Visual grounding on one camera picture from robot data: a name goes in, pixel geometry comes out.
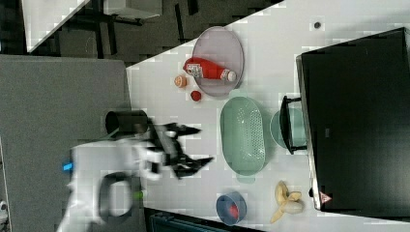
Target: ketchup bottle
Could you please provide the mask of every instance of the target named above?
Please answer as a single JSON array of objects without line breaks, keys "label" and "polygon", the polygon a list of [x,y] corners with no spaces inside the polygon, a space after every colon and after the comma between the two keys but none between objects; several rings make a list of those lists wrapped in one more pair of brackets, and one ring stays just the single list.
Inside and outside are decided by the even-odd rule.
[{"label": "ketchup bottle", "polygon": [[212,61],[192,57],[185,62],[184,71],[195,78],[220,79],[234,81],[236,73],[225,69]]}]

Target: red object in bowl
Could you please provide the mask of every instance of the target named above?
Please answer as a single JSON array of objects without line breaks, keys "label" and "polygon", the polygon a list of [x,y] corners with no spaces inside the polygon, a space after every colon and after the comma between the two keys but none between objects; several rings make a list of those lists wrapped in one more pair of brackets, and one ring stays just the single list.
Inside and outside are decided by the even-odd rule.
[{"label": "red object in bowl", "polygon": [[229,214],[231,214],[231,216],[233,216],[235,219],[238,219],[239,211],[238,207],[235,204],[232,204],[231,207],[229,207]]},{"label": "red object in bowl", "polygon": [[236,73],[233,71],[199,57],[191,57],[188,59],[183,69],[188,74],[193,75],[194,78],[226,79],[228,81],[234,81],[236,79]]},{"label": "red object in bowl", "polygon": [[198,102],[199,100],[201,100],[201,98],[202,98],[202,95],[201,95],[201,93],[199,92],[199,91],[192,91],[192,93],[190,93],[190,97],[194,100],[194,101],[196,101],[196,102]]}]

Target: banana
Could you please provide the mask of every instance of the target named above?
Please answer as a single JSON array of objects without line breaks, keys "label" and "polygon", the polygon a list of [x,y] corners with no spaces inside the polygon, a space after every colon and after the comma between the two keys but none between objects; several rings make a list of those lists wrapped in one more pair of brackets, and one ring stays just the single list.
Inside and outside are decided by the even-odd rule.
[{"label": "banana", "polygon": [[303,210],[303,205],[298,202],[301,197],[302,194],[299,191],[292,191],[288,196],[287,186],[283,181],[279,181],[277,187],[275,188],[275,199],[277,200],[279,208],[272,216],[271,223],[275,223],[279,220],[284,213],[291,215],[301,213]]}]

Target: blue light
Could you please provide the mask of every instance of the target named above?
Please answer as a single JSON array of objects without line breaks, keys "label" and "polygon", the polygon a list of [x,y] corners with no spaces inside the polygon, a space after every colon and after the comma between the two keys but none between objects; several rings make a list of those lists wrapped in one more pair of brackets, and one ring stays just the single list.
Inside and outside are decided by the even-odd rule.
[{"label": "blue light", "polygon": [[66,164],[66,165],[63,166],[64,171],[70,171],[72,169],[73,169],[73,163],[72,162],[70,162],[69,164]]}]

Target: warning label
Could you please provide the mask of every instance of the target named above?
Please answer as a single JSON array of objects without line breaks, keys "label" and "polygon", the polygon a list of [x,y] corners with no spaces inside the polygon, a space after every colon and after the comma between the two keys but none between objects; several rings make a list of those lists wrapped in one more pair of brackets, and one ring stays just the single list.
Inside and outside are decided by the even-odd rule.
[{"label": "warning label", "polygon": [[320,201],[322,202],[322,204],[325,204],[326,202],[332,200],[332,197],[326,195],[325,193],[319,191],[320,193]]}]

